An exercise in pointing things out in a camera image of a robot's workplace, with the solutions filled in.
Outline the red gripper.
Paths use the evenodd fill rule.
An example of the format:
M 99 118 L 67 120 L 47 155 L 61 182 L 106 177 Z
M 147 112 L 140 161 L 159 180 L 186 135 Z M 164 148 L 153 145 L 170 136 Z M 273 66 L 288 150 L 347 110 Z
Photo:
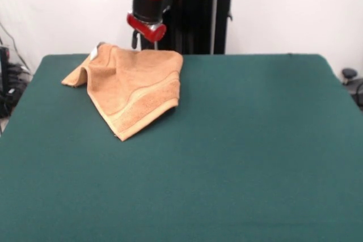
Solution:
M 154 43 L 160 41 L 166 33 L 166 26 L 163 23 L 148 24 L 138 20 L 132 12 L 128 12 L 126 17 L 127 23 L 134 29 L 132 34 L 132 49 L 138 45 L 138 34 L 144 39 L 144 49 L 154 50 Z

